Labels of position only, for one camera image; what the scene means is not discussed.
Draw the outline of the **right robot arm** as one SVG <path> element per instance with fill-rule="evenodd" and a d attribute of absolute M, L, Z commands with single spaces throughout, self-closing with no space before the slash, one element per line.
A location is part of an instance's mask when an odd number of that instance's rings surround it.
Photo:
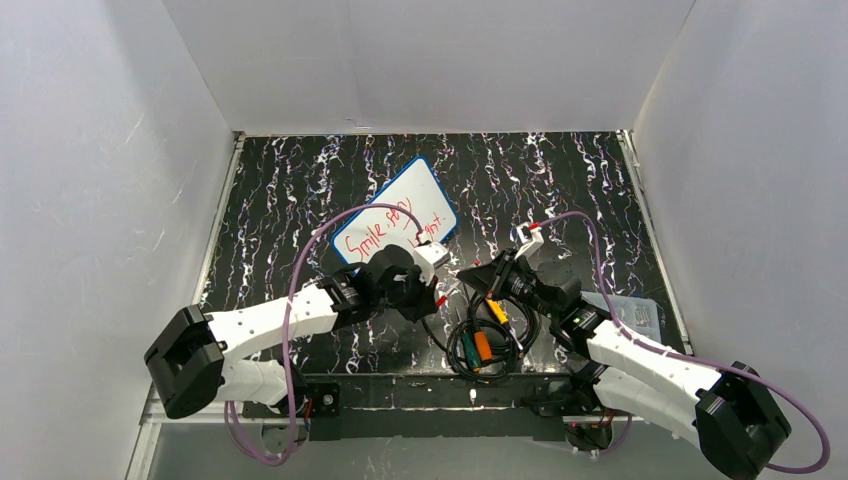
<path fill-rule="evenodd" d="M 549 319 L 558 343 L 587 359 L 579 378 L 596 404 L 656 424 L 698 448 L 730 479 L 754 479 L 791 435 L 769 390 L 752 381 L 755 370 L 736 362 L 733 372 L 676 358 L 675 350 L 629 328 L 588 302 L 570 266 L 546 261 L 533 269 L 514 250 L 457 275 L 476 293 L 512 300 Z"/>

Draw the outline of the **blue framed whiteboard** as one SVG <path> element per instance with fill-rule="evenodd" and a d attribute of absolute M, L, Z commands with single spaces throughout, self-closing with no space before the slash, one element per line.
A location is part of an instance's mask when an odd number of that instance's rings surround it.
<path fill-rule="evenodd" d="M 459 216 L 424 156 L 411 160 L 333 234 L 332 248 L 346 263 L 367 262 L 388 245 L 412 251 L 419 238 L 444 242 Z M 418 228 L 423 234 L 418 235 Z"/>

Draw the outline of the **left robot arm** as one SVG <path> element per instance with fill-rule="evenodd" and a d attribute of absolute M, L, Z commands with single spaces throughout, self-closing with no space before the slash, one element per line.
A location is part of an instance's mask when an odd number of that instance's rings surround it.
<path fill-rule="evenodd" d="M 410 322 L 437 312 L 440 243 L 412 251 L 389 245 L 289 297 L 231 311 L 178 310 L 144 354 L 169 419 L 192 416 L 215 401 L 301 406 L 308 388 L 291 362 L 252 354 L 300 337 L 330 333 L 395 310 Z"/>

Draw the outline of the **white red marker pen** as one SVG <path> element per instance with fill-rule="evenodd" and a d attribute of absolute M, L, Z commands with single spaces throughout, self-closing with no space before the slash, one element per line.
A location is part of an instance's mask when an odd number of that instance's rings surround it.
<path fill-rule="evenodd" d="M 446 296 L 452 295 L 455 291 L 460 289 L 463 286 L 463 282 L 461 280 L 456 279 L 453 281 L 445 291 Z"/>

